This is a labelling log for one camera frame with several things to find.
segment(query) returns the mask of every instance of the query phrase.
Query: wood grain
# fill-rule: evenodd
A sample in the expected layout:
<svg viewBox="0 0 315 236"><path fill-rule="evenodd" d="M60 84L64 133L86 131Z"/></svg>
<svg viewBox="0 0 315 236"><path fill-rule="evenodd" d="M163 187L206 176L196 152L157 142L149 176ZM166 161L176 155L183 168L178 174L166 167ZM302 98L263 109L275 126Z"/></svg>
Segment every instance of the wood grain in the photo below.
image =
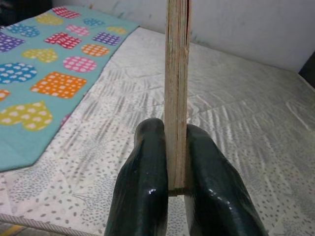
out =
<svg viewBox="0 0 315 236"><path fill-rule="evenodd" d="M190 0L168 0L165 49L165 135L169 191L185 187Z"/></svg>

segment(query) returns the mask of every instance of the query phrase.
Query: teal blanket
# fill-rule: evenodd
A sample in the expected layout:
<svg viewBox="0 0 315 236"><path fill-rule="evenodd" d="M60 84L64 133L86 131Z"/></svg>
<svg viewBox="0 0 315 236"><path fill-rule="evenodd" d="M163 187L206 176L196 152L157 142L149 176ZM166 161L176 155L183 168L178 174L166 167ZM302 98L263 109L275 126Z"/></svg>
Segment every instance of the teal blanket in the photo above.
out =
<svg viewBox="0 0 315 236"><path fill-rule="evenodd" d="M137 26L66 6L0 31L0 171L41 156Z"/></svg>

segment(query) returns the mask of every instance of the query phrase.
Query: quilted mattress cover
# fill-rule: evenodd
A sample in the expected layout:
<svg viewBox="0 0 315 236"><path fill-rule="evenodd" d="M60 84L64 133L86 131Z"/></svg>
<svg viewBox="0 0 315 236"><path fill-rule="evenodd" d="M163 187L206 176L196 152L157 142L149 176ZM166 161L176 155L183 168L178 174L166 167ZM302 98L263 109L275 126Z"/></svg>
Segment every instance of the quilted mattress cover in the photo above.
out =
<svg viewBox="0 0 315 236"><path fill-rule="evenodd" d="M165 36L138 28L41 158L0 174L0 221L102 235L115 179L146 118L163 119ZM315 235L315 92L299 75L191 44L188 122L239 171L270 236ZM188 236L182 197L169 236Z"/></svg>

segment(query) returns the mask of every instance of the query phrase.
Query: white wall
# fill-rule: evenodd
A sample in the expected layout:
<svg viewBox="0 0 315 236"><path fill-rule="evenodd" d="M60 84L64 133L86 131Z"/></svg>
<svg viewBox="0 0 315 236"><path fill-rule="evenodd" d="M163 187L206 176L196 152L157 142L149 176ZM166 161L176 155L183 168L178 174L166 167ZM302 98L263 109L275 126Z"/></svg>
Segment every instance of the white wall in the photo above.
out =
<svg viewBox="0 0 315 236"><path fill-rule="evenodd" d="M53 0L164 32L166 0ZM211 48L299 71L315 50L315 0L192 0L192 39Z"/></svg>

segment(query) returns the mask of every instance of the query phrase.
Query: purple square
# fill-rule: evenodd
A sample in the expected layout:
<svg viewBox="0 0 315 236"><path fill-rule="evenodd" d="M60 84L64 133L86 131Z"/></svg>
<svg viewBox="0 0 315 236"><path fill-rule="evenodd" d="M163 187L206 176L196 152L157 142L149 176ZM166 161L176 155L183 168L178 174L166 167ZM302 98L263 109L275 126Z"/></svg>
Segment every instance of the purple square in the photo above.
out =
<svg viewBox="0 0 315 236"><path fill-rule="evenodd" d="M0 52L2 53L10 51L24 42L22 39L14 38L0 32Z"/></svg>
<svg viewBox="0 0 315 236"><path fill-rule="evenodd" d="M94 41L98 41L112 46L118 44L121 41L121 39L122 38L119 36L111 35L106 32L100 32L93 38Z"/></svg>

